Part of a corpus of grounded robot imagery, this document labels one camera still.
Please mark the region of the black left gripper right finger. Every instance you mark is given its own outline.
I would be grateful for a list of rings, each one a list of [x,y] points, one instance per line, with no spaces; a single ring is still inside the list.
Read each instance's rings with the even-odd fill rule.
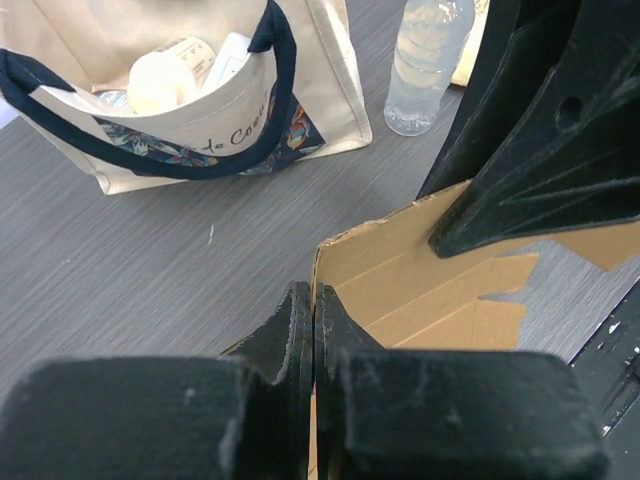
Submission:
[[[527,351],[388,349],[315,292],[321,479],[603,479],[611,459],[573,370]]]

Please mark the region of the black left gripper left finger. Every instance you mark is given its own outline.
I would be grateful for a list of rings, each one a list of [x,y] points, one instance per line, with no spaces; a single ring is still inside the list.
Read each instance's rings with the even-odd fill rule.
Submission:
[[[309,285],[213,357],[49,361],[1,410],[5,479],[303,479],[313,380]]]

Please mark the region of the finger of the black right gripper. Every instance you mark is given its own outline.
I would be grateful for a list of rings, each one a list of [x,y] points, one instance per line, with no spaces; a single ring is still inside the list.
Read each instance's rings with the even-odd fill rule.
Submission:
[[[492,1],[478,56],[419,199],[475,177],[533,104],[584,1]]]
[[[636,256],[638,3],[491,2],[427,189],[458,182],[429,239],[442,258],[529,238]]]

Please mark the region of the brown cardboard box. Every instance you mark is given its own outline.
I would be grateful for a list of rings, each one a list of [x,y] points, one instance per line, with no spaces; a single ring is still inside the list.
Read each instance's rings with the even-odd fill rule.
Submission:
[[[303,479],[321,479],[317,467],[315,292],[335,289],[349,316],[388,349],[518,351],[526,310],[496,300],[522,289],[536,264],[510,240],[441,258],[426,238],[461,194],[455,186],[379,221],[323,242],[309,285],[313,380],[309,460]]]

